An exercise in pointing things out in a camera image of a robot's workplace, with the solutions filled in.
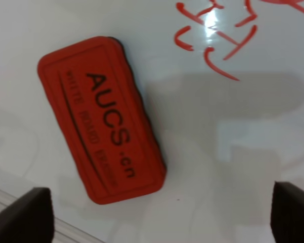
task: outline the red eraser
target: red eraser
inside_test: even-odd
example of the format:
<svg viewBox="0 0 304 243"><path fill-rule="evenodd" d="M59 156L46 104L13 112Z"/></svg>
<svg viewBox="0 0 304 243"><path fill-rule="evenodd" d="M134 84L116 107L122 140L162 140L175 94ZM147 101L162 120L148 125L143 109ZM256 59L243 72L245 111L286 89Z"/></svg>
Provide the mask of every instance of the red eraser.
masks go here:
<svg viewBox="0 0 304 243"><path fill-rule="evenodd" d="M89 197L158 191L166 169L122 45L95 37L44 56L38 74Z"/></svg>

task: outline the whiteboard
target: whiteboard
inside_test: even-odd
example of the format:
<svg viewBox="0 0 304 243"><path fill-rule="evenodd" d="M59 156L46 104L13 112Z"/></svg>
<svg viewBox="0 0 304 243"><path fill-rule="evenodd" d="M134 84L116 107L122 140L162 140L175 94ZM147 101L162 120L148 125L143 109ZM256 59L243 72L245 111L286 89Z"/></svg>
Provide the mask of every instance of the whiteboard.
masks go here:
<svg viewBox="0 0 304 243"><path fill-rule="evenodd" d="M286 2L0 1L0 189L49 187L58 218L107 243L274 242L274 181L304 189L304 1ZM159 192L106 206L36 73L99 35L124 44L168 168Z"/></svg>

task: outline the white surface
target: white surface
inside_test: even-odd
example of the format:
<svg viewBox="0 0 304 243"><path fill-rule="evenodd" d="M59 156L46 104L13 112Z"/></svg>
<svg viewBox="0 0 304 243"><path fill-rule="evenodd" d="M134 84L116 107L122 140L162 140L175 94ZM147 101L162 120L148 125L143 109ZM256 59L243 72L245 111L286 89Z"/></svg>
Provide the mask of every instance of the white surface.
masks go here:
<svg viewBox="0 0 304 243"><path fill-rule="evenodd" d="M0 1L0 189L19 196L34 185L54 193L58 218L107 242L274 242L270 202L275 180L304 189L304 14L287 5L221 0L208 25L176 10L174 0ZM186 0L197 13L208 0ZM181 37L194 52L180 49ZM87 197L37 77L45 54L97 35L125 46L168 165L164 188L99 206ZM241 82L212 71L211 60Z"/></svg>

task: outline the black object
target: black object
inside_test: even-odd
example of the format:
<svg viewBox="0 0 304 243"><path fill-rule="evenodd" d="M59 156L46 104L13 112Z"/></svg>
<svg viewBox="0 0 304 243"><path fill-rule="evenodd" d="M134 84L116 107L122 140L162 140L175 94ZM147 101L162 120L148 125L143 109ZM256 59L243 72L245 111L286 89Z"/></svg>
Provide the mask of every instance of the black object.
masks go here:
<svg viewBox="0 0 304 243"><path fill-rule="evenodd" d="M271 229L276 243L304 243L304 191L289 182L274 186Z"/></svg>
<svg viewBox="0 0 304 243"><path fill-rule="evenodd" d="M0 213L0 243L51 243L51 191L34 188Z"/></svg>

